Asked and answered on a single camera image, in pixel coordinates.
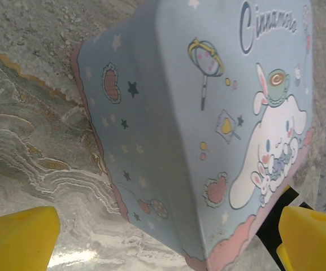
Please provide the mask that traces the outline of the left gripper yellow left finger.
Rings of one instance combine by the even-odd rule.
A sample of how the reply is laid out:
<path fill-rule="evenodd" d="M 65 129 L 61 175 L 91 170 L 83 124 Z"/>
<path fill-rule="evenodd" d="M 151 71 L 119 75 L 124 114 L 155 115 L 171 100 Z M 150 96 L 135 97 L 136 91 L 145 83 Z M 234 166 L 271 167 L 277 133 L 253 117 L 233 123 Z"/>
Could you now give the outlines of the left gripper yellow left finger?
<path fill-rule="evenodd" d="M 46 271 L 59 233 L 52 206 L 0 216 L 0 271 Z"/>

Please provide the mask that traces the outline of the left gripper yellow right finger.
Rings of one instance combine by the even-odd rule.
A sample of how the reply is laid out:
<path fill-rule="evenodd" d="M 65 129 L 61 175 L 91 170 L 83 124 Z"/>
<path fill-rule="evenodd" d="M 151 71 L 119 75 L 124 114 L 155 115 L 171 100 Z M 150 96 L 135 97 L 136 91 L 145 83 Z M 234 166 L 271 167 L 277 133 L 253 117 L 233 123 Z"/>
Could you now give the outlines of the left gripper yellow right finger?
<path fill-rule="evenodd" d="M 285 207 L 280 237 L 292 271 L 326 271 L 326 213 Z"/>

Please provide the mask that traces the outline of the blue cartoon tin box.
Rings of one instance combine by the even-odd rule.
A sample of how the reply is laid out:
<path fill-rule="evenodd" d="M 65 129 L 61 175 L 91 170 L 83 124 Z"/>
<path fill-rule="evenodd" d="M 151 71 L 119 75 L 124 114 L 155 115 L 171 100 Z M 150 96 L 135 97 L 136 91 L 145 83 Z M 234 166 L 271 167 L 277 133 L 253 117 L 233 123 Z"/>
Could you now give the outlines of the blue cartoon tin box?
<path fill-rule="evenodd" d="M 122 217 L 229 271 L 304 162 L 311 0 L 146 0 L 72 68 Z"/>

